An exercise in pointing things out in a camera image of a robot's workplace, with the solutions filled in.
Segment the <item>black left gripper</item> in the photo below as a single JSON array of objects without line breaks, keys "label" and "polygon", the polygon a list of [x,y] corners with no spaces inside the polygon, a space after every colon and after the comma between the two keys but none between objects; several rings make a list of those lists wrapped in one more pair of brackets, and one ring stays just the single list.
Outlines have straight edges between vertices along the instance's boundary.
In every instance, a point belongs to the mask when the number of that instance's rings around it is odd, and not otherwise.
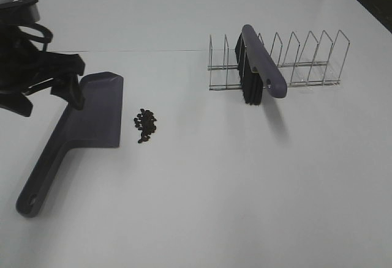
[{"label": "black left gripper", "polygon": [[1,108],[29,117],[28,96],[50,88],[51,94],[82,110],[85,102],[78,77],[85,71],[79,54],[49,52],[53,33],[33,23],[1,25]]}]

